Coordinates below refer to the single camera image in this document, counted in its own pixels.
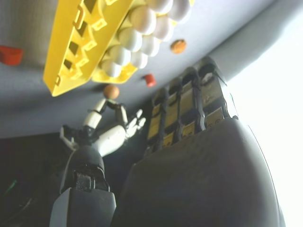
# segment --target bright light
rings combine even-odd
[[[228,84],[262,148],[286,226],[303,226],[303,15]]]

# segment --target yellow egg carton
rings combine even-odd
[[[120,44],[117,31],[131,27],[127,14],[144,0],[59,0],[44,70],[52,96],[87,83],[125,83],[137,68],[122,67],[118,77],[108,76],[100,62],[107,49]]]

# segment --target orange object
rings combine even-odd
[[[108,98],[108,99],[118,98],[119,93],[120,93],[119,88],[115,85],[112,85],[112,84],[107,85],[103,90],[104,97]]]
[[[148,87],[153,87],[156,85],[156,80],[155,77],[152,74],[148,74],[145,76],[145,81],[146,81],[146,85]]]
[[[23,50],[8,46],[0,46],[0,62],[6,65],[20,64],[23,56]]]
[[[174,41],[170,46],[170,49],[173,53],[182,53],[186,49],[186,42],[184,39]]]

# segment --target red object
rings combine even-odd
[[[145,76],[146,85],[148,87],[153,87],[156,85],[155,77],[152,74],[147,74]]]
[[[23,50],[8,46],[0,46],[0,62],[6,65],[18,65],[22,60]]]

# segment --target brown egg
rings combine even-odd
[[[116,99],[118,98],[120,90],[117,86],[109,84],[103,89],[103,94],[105,98]]]
[[[186,42],[184,39],[174,41],[170,46],[170,49],[173,53],[182,53],[186,49]]]

